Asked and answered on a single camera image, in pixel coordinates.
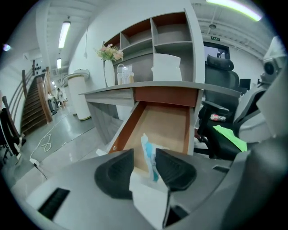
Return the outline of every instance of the ceiling light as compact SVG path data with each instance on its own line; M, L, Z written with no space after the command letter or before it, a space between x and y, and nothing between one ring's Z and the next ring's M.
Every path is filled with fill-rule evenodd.
M249 9L248 7L242 5L238 2L232 1L232 0L206 0L206 2L219 4L222 6L232 8L234 10L237 10L237 11L249 16L250 18L254 19L255 21L259 21L261 19L261 16L259 14L255 13L254 11Z
M66 36L67 36L68 30L69 30L69 27L70 27L70 22L63 22L61 33L60 33L60 38L59 38L58 48L64 48L64 44L65 44L65 40L66 40Z
M58 58L57 59L57 69L61 69L61 62L62 62L62 59Z
M3 50L4 51L9 51L11 49L11 46L9 46L8 44L4 44L3 45Z

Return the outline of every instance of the black office chair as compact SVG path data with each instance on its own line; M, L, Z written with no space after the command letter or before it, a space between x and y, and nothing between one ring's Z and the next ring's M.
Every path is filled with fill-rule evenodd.
M208 55L205 83L238 90L239 77L232 71L233 69L234 64L231 60ZM239 99L211 91L205 91L204 95L205 101L202 102L204 107L199 112L200 127L198 129L198 135L200 136L199 141L204 142L208 150L195 148L194 152L207 154L210 158L217 157L234 160L235 156L240 152L240 149L216 131L213 126L221 125L224 128L233 129L233 119L239 104ZM226 121L218 122L210 120L212 113L225 116Z

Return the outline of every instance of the reception desk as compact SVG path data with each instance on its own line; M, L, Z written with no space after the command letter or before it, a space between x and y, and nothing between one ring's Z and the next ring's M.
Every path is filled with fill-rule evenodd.
M135 167L147 171L141 145L144 133L152 143L193 155L194 127L204 90L240 96L220 86L179 81L138 82L83 94L107 152L133 148ZM116 105L133 107L124 121L118 119Z

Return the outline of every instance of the white pillar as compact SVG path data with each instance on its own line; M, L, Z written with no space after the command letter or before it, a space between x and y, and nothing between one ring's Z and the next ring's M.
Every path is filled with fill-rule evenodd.
M84 76L78 75L68 78L68 86L73 101L75 112L77 113L79 120L86 120L91 117L88 109L87 102L84 95L79 95L85 92L85 78Z
M68 104L70 105L70 110L72 112L73 115L77 115L76 111L75 111L75 108L74 108L74 105L73 105L73 101L72 101L72 98L71 98L71 94L70 94L70 89L69 89L69 86L65 86L65 93L66 93L66 97L67 97L67 100L68 100Z

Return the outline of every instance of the desk countertop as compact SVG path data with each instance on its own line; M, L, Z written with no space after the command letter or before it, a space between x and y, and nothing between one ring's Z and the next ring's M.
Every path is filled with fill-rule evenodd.
M82 93L80 95L87 95L92 93L99 93L108 90L117 90L117 89L124 89L124 88L136 88L136 87L183 87L183 88L196 88L196 89L203 89L214 91L217 93L223 93L233 97L240 97L240 92L224 88L217 85L212 84L203 84L203 83L196 83L196 82L187 82L187 81L145 81L145 82L136 82L130 84L122 84L122 85L115 85L111 87L101 88L89 92Z

